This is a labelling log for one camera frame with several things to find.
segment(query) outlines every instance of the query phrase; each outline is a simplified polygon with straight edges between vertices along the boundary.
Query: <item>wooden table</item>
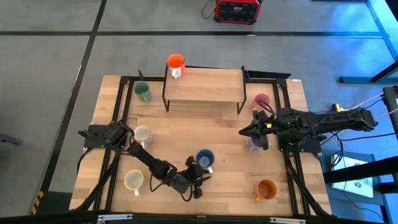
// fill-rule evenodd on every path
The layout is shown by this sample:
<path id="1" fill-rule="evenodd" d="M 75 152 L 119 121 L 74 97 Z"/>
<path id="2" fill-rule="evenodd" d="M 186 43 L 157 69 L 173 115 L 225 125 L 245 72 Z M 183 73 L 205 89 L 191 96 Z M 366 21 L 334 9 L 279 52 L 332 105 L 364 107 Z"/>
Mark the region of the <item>wooden table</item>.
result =
<path id="1" fill-rule="evenodd" d="M 214 101 L 238 104 L 238 114 L 245 102 L 243 71 L 222 68 L 185 68 L 182 78 L 172 78 L 166 68 L 164 103 L 171 101 Z"/>
<path id="2" fill-rule="evenodd" d="M 104 76 L 95 107 L 92 122 L 108 124 L 111 121 L 114 101 L 118 92 L 120 76 Z M 132 97 L 127 125 L 134 128 L 148 125 L 154 133 L 154 141 L 147 150 L 157 158 L 167 160 L 179 170 L 186 169 L 185 159 L 200 149 L 208 148 L 215 153 L 214 174 L 203 186 L 203 196 L 184 202 L 173 188 L 162 186 L 155 192 L 149 190 L 148 168 L 138 159 L 121 156 L 111 210 L 115 212 L 173 213 L 207 215 L 257 215 L 291 216 L 289 191 L 283 155 L 279 151 L 277 138 L 269 135 L 269 149 L 248 152 L 246 140 L 238 131 L 247 126 L 252 115 L 250 105 L 258 93 L 265 93 L 274 99 L 270 84 L 247 83 L 247 100 L 241 114 L 236 107 L 224 102 L 176 102 L 169 112 L 162 102 L 163 82 L 148 82 L 152 101 L 143 103 Z M 300 80 L 287 80 L 291 107 L 307 110 L 307 104 Z M 121 102 L 126 99 L 127 87 Z M 274 110 L 275 102 L 271 101 Z M 70 208 L 79 206 L 93 190 L 100 176 L 103 149 L 92 150 L 81 162 L 80 171 L 73 191 Z M 300 153 L 305 183 L 315 200 L 324 210 L 331 213 L 322 169 L 318 159 L 309 153 Z M 143 172 L 145 181 L 140 196 L 125 188 L 123 178 L 131 169 Z M 277 185 L 278 193 L 273 200 L 254 203 L 253 187 L 262 179 L 270 179 Z M 104 208 L 107 186 L 104 188 L 100 208 Z M 303 213 L 301 195 L 296 186 L 298 209 Z"/>

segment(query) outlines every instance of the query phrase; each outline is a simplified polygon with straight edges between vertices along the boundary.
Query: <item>blue mug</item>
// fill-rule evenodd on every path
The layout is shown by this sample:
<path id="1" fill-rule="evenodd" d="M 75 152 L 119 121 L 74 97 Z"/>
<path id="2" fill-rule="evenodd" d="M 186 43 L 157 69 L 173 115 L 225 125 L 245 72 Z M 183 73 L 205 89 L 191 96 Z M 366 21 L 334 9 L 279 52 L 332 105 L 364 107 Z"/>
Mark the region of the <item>blue mug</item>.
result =
<path id="1" fill-rule="evenodd" d="M 196 161 L 199 163 L 199 165 L 207 169 L 209 173 L 213 173 L 213 169 L 211 166 L 214 164 L 214 154 L 211 152 L 209 149 L 202 149 L 198 152 Z"/>

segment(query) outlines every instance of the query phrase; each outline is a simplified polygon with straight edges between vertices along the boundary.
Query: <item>wooden shelf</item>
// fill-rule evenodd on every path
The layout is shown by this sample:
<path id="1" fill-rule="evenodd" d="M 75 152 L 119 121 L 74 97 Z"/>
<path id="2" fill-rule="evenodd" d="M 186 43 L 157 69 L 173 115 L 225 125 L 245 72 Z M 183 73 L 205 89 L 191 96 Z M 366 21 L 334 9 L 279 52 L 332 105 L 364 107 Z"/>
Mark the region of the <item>wooden shelf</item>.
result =
<path id="1" fill-rule="evenodd" d="M 240 69 L 185 68 L 183 77 L 174 79 L 167 70 L 166 100 L 244 101 L 243 73 Z"/>

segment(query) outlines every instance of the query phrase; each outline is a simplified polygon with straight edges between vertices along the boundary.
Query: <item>white mug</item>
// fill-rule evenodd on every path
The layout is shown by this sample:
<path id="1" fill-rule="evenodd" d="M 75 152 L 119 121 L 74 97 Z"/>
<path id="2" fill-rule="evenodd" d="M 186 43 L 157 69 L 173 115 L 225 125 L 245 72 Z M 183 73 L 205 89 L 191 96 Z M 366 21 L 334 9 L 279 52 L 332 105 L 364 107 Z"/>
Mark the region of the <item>white mug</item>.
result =
<path id="1" fill-rule="evenodd" d="M 144 175 L 139 170 L 130 170 L 124 176 L 124 185 L 127 187 L 127 189 L 133 190 L 136 197 L 139 196 L 138 189 L 141 187 L 143 182 Z"/>
<path id="2" fill-rule="evenodd" d="M 257 151 L 262 149 L 262 144 L 260 139 L 252 139 L 248 138 L 248 149 L 249 152 L 251 151 Z"/>
<path id="3" fill-rule="evenodd" d="M 152 142 L 154 136 L 150 132 L 148 126 L 140 125 L 134 129 L 134 139 L 139 142 L 143 148 L 146 148 Z"/>

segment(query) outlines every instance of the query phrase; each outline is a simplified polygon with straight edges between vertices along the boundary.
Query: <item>red power station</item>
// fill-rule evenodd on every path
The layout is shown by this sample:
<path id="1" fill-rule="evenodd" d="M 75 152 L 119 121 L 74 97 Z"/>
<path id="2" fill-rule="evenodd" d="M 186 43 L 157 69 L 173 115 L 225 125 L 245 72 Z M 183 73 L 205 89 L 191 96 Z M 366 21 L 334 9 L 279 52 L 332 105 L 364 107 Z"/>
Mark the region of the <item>red power station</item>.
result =
<path id="1" fill-rule="evenodd" d="M 253 24 L 257 20 L 262 0 L 216 0 L 214 19 L 217 22 Z"/>

